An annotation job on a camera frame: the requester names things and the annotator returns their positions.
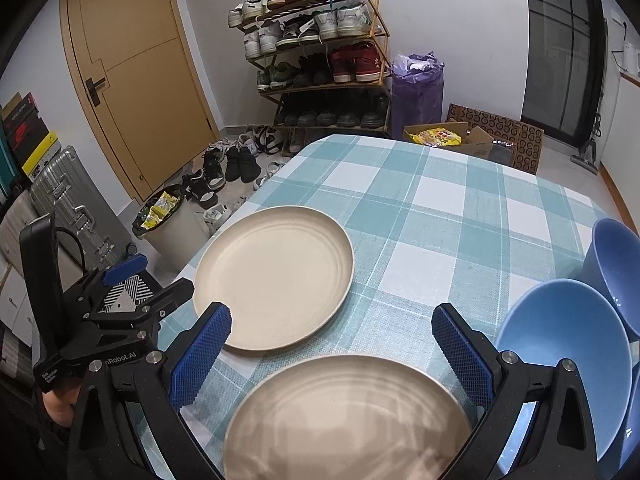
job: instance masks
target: door frame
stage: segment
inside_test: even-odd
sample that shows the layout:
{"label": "door frame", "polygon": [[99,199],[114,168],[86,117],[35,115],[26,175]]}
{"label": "door frame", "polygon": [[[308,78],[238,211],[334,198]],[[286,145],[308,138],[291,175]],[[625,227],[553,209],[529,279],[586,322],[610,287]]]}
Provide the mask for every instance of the door frame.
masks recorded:
{"label": "door frame", "polygon": [[[218,140],[220,139],[220,131],[209,108],[209,103],[207,102],[204,90],[202,89],[200,78],[198,77],[198,72],[193,62],[193,57],[191,57],[191,50],[189,48],[189,43],[187,42],[187,36],[184,32],[184,26],[182,25],[182,17],[178,9],[177,0],[169,1],[171,2],[171,8],[174,12],[174,20],[178,29],[178,35],[180,36],[180,43],[182,44],[184,57],[187,60],[187,65],[191,72],[191,78],[193,79],[193,83],[196,87],[196,92],[198,93],[198,97],[200,99],[200,105],[202,106],[202,110],[207,117],[207,121],[209,122],[209,126],[211,127],[211,133],[214,139]],[[86,120],[88,121],[89,126],[94,133],[95,139],[98,141],[98,144],[100,145],[104,156],[107,158],[111,169],[118,177],[120,183],[132,199],[136,200],[139,204],[142,204],[143,197],[140,196],[140,194],[136,191],[136,188],[133,185],[129,175],[127,175],[127,172],[118,160],[116,153],[113,151],[113,148],[109,143],[109,139],[104,133],[102,127],[100,126],[100,122],[95,115],[94,106],[92,105],[91,99],[89,98],[89,95],[87,94],[84,87],[84,82],[82,81],[82,76],[80,75],[80,69],[78,68],[78,64],[76,62],[74,47],[71,40],[71,28],[69,23],[67,0],[60,0],[60,29],[62,30],[62,45],[65,50],[66,64],[68,65],[69,72],[71,74],[71,81],[73,82],[76,89],[76,94],[78,95],[78,99],[80,101],[80,105],[82,107],[82,111],[84,112]]]}

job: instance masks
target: checkered tablecloth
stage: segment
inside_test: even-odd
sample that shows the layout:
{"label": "checkered tablecloth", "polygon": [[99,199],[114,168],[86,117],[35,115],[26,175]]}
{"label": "checkered tablecloth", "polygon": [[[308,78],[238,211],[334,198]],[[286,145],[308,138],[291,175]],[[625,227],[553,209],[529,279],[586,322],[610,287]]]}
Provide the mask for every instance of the checkered tablecloth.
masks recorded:
{"label": "checkered tablecloth", "polygon": [[[589,198],[512,168],[437,148],[369,137],[330,136],[307,146],[224,225],[278,205],[332,216],[356,257],[351,290],[337,315],[308,340],[255,358],[223,351],[195,402],[182,409],[218,466],[228,422],[268,375],[304,358],[375,354],[439,380],[468,400],[431,334],[431,313],[451,302],[491,340],[514,302],[552,278],[572,277],[605,216]],[[181,272],[193,279],[203,248]],[[251,280],[251,262],[239,281]],[[282,276],[282,293],[287,293]],[[165,349],[196,321],[193,302],[162,322]],[[148,431],[157,473],[170,478]]]}

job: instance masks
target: wooden door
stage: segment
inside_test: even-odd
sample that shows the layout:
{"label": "wooden door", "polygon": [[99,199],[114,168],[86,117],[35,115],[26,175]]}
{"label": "wooden door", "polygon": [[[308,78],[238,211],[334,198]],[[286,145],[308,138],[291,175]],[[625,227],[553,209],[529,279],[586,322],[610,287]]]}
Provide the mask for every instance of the wooden door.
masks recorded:
{"label": "wooden door", "polygon": [[145,199],[216,139],[172,3],[66,0],[66,10],[85,113],[125,187]]}

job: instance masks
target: purple plastic bag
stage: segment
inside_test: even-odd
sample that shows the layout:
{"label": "purple plastic bag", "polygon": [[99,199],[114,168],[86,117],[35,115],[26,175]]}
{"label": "purple plastic bag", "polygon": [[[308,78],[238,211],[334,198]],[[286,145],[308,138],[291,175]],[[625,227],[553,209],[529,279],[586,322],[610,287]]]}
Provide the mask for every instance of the purple plastic bag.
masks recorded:
{"label": "purple plastic bag", "polygon": [[442,122],[444,63],[433,51],[426,56],[399,54],[391,68],[391,137],[402,140],[402,131],[411,124]]}

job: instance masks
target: metal bolt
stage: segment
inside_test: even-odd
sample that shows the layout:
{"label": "metal bolt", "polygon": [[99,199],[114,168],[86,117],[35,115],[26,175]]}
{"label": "metal bolt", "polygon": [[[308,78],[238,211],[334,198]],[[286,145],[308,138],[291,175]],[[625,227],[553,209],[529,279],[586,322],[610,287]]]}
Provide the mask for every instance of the metal bolt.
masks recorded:
{"label": "metal bolt", "polygon": [[162,352],[159,350],[154,350],[153,352],[149,352],[146,355],[146,362],[150,365],[154,365],[159,363],[162,360]]}
{"label": "metal bolt", "polygon": [[518,362],[518,355],[516,352],[512,352],[511,350],[505,350],[500,354],[500,357],[509,365],[514,365]]}
{"label": "metal bolt", "polygon": [[567,372],[575,372],[575,363],[571,359],[562,359],[562,368]]}
{"label": "metal bolt", "polygon": [[89,363],[90,372],[97,372],[100,368],[102,368],[102,361],[100,361],[100,359],[94,359]]}

